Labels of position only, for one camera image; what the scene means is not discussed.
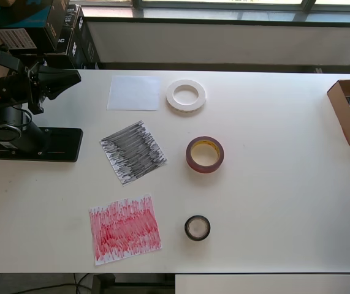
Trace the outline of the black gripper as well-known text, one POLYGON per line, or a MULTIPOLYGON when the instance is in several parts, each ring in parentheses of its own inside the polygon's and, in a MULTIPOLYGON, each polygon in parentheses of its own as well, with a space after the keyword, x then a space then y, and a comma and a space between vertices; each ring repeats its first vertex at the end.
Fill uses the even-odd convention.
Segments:
POLYGON ((44 100, 56 99, 62 92, 81 82, 81 76, 75 69, 55 69, 47 67, 46 62, 35 62, 25 67, 28 86, 28 108, 32 114, 44 112, 44 100))

